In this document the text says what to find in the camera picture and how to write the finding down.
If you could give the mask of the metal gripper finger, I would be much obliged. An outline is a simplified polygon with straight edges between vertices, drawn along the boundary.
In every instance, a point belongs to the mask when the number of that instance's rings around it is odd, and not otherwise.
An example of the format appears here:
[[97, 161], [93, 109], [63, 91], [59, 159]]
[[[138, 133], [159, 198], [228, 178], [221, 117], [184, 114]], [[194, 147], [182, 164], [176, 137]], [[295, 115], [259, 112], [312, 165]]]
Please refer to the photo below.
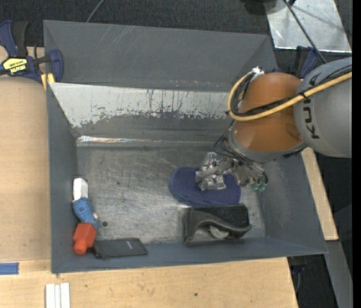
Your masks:
[[206, 190], [224, 190], [226, 183], [223, 175], [208, 175], [204, 176], [198, 183], [198, 187], [202, 191]]
[[203, 181], [214, 176], [218, 171], [218, 158], [215, 152], [208, 152], [199, 169], [195, 172], [195, 181]]

